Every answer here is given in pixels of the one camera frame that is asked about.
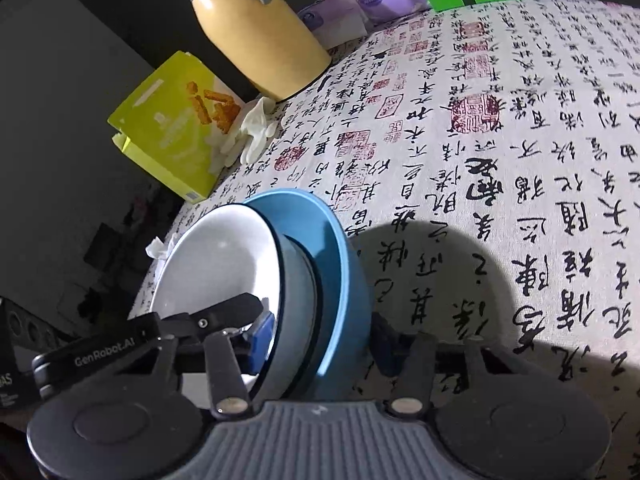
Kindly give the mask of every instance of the blue bowl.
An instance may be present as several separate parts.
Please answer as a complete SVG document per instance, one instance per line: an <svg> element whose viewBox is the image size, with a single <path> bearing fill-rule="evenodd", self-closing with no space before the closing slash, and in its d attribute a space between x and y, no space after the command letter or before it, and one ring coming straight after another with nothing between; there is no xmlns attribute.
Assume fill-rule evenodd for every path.
<svg viewBox="0 0 640 480"><path fill-rule="evenodd" d="M244 204L306 251L319 284L316 316L321 320L316 323L313 348L285 396L346 399L366 362L372 302L340 222L322 200L299 189L274 189Z"/></svg>

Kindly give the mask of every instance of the gray wall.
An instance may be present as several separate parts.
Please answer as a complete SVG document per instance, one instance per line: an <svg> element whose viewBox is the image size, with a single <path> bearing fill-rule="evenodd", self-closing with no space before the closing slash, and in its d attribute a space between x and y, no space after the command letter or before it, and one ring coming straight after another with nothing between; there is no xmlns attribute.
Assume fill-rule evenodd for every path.
<svg viewBox="0 0 640 480"><path fill-rule="evenodd" d="M3 0L0 38L0 296L68 330L55 307L95 283L98 226L150 183L106 118L151 68L77 0Z"/></svg>

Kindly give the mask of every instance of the yellow thermos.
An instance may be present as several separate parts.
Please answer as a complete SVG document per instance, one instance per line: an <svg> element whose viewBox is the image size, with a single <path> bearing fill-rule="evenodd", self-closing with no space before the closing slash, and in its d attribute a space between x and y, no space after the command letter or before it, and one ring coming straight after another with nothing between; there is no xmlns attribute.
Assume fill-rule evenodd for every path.
<svg viewBox="0 0 640 480"><path fill-rule="evenodd" d="M331 62L284 0L191 3L211 42L260 92L276 101L303 89Z"/></svg>

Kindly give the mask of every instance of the cardboard box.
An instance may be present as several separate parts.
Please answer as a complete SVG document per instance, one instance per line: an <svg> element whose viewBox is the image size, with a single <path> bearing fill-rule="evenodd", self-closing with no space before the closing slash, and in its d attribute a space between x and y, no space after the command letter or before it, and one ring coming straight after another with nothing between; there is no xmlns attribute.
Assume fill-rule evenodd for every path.
<svg viewBox="0 0 640 480"><path fill-rule="evenodd" d="M219 146L244 103L195 56L176 52L110 115L118 149L190 203L209 196Z"/></svg>

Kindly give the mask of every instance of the white tablecloth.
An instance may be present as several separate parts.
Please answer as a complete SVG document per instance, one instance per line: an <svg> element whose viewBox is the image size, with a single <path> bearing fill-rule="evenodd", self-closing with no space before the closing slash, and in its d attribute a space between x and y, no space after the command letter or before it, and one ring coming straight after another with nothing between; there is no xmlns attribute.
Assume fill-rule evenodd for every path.
<svg viewBox="0 0 640 480"><path fill-rule="evenodd" d="M172 232L274 187L314 193L398 330L497 336L577 383L614 430L598 478L640 478L639 31L640 10L585 0L405 18L340 47L262 158ZM359 379L356 396L388 394Z"/></svg>

